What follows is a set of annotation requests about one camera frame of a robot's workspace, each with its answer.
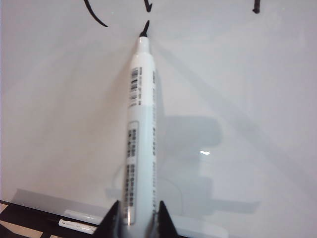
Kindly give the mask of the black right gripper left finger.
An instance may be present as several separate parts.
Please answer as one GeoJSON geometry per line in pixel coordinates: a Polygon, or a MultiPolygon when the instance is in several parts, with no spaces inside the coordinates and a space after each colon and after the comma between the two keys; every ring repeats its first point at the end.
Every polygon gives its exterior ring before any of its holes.
{"type": "Polygon", "coordinates": [[[95,238],[126,238],[123,228],[122,203],[117,200],[94,232],[95,238]]]}

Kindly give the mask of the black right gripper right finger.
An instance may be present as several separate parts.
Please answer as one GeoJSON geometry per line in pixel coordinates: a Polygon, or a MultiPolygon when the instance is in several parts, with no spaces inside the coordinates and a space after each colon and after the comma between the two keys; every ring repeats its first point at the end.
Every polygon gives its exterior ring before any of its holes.
{"type": "Polygon", "coordinates": [[[158,210],[154,212],[149,238],[179,238],[176,227],[165,203],[161,200],[158,210]]]}

